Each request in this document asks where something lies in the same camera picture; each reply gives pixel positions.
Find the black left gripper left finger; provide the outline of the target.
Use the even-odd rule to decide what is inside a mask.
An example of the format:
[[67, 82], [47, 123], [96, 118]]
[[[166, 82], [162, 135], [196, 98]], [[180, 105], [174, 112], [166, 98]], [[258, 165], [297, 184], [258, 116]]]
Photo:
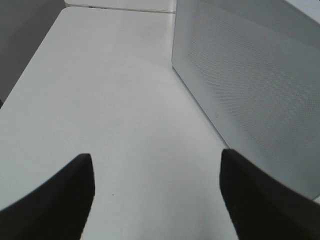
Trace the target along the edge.
[[91, 155], [82, 153], [0, 212], [2, 240], [79, 240], [95, 196]]

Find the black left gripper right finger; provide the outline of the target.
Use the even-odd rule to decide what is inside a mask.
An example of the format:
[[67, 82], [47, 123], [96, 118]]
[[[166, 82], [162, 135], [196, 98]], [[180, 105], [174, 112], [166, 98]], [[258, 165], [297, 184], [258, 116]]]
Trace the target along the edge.
[[320, 206], [234, 149], [221, 152], [219, 187], [240, 240], [318, 240]]

